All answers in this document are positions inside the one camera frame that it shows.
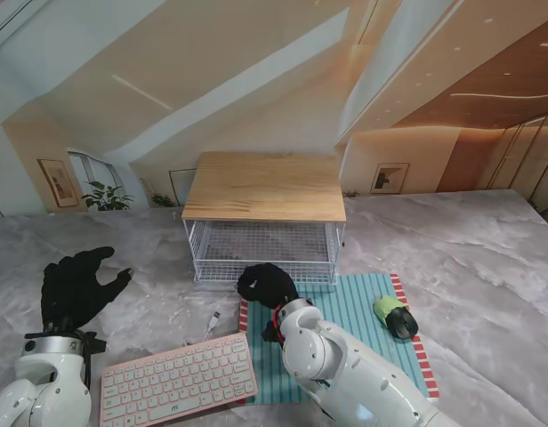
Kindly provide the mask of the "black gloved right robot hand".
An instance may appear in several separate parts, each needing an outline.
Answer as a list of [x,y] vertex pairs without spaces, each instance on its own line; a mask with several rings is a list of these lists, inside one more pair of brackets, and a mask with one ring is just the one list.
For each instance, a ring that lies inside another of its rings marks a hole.
[[271,310],[299,298],[292,278],[269,262],[246,267],[238,279],[237,291],[245,300]]

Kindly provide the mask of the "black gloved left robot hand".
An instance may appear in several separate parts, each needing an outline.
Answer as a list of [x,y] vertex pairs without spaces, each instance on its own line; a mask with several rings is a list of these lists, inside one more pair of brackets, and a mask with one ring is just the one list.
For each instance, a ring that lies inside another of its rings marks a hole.
[[115,249],[101,246],[65,256],[44,268],[41,288],[41,314],[45,332],[69,333],[90,322],[124,291],[133,277],[127,268],[106,285],[96,273],[103,260]]

